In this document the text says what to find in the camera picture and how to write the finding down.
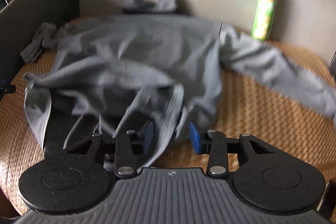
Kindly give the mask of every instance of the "woven mat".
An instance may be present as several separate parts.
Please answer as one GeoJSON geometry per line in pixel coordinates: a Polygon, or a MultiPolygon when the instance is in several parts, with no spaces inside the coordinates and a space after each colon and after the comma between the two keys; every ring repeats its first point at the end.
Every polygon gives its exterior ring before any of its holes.
{"type": "MultiPolygon", "coordinates": [[[[336,88],[318,56],[305,48],[273,45],[336,88]]],[[[26,212],[26,207],[18,193],[18,179],[24,170],[43,159],[23,113],[26,83],[22,76],[27,71],[48,72],[54,58],[55,52],[47,51],[37,62],[25,65],[12,82],[17,86],[16,94],[6,95],[0,102],[0,187],[20,213],[26,212]]],[[[250,77],[223,70],[222,78],[222,98],[213,129],[236,138],[243,132],[251,133],[316,166],[326,180],[336,179],[336,132],[331,120],[260,86],[250,77]]],[[[205,168],[207,159],[208,156],[196,155],[191,145],[186,144],[168,149],[155,166],[205,168]]],[[[238,168],[234,155],[229,155],[229,168],[231,171],[238,168]]]]}

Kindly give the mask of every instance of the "green chip can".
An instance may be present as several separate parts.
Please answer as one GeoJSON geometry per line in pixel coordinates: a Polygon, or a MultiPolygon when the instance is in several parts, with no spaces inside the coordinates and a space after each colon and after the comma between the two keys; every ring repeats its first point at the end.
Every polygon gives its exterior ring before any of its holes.
{"type": "Polygon", "coordinates": [[[258,0],[254,18],[252,37],[261,41],[267,40],[271,30],[277,0],[258,0]]]}

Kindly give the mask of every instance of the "round black joint cover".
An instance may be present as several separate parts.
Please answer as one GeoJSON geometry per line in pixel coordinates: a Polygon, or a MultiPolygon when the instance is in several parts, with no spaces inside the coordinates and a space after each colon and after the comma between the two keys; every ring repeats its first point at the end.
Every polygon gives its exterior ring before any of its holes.
{"type": "Polygon", "coordinates": [[[325,180],[313,166],[290,155],[258,155],[242,165],[233,185],[248,203],[272,213],[299,213],[316,208],[325,180]]]}
{"type": "Polygon", "coordinates": [[[104,198],[110,176],[85,155],[48,158],[27,169],[19,190],[26,205],[45,213],[84,211],[104,198]]]}

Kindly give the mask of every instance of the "sofa armrest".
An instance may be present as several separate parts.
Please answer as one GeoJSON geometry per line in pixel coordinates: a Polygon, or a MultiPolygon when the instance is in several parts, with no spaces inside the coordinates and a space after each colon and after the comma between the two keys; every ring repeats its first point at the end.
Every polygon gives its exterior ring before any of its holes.
{"type": "Polygon", "coordinates": [[[0,12],[0,81],[23,65],[20,52],[43,22],[60,26],[79,16],[78,0],[13,0],[0,12]]]}

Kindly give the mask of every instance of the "gray ribbed plate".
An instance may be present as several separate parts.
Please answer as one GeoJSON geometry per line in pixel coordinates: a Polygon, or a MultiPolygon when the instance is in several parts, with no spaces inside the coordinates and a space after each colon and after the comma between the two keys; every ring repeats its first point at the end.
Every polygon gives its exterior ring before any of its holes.
{"type": "Polygon", "coordinates": [[[143,169],[119,180],[96,207],[75,215],[28,211],[16,224],[327,224],[315,211],[292,216],[262,213],[241,202],[225,180],[199,168],[143,169]]]}

